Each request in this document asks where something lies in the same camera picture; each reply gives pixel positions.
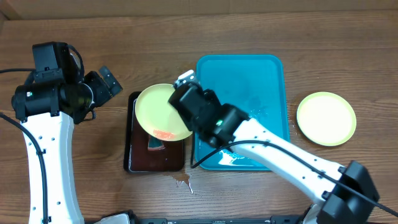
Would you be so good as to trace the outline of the yellow plate with red stain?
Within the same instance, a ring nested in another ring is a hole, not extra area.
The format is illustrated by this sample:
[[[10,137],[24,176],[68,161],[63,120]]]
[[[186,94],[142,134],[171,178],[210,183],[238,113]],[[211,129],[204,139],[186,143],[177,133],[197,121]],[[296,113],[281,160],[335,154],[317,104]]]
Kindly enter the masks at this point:
[[[180,141],[192,135],[169,103],[173,85],[156,84],[142,91],[134,106],[137,121],[145,132],[161,141]]]

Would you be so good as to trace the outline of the orange and green sponge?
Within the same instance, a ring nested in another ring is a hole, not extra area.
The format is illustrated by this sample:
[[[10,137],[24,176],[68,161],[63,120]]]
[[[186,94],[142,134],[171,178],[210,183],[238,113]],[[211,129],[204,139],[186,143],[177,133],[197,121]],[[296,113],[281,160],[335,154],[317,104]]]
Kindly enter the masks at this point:
[[[147,145],[148,151],[160,151],[160,150],[164,150],[164,149],[165,149],[165,146],[161,140],[149,135],[148,145]]]

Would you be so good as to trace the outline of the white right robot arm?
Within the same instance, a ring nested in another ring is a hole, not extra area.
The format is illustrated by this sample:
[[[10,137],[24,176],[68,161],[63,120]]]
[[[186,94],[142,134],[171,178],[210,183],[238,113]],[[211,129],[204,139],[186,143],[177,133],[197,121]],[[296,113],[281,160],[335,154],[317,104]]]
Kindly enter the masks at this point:
[[[256,119],[211,90],[176,82],[169,103],[187,128],[214,147],[228,149],[269,168],[313,202],[302,223],[366,223],[379,194],[368,170],[356,161],[331,162],[276,136]]]

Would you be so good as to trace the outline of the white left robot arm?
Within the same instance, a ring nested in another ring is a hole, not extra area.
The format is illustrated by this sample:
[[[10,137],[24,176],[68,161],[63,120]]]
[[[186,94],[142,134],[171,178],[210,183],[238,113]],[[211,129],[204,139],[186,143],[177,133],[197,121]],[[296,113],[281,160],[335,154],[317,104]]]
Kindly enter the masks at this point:
[[[106,66],[79,82],[60,78],[16,88],[12,107],[28,154],[29,223],[84,223],[75,190],[73,130],[121,90]]]

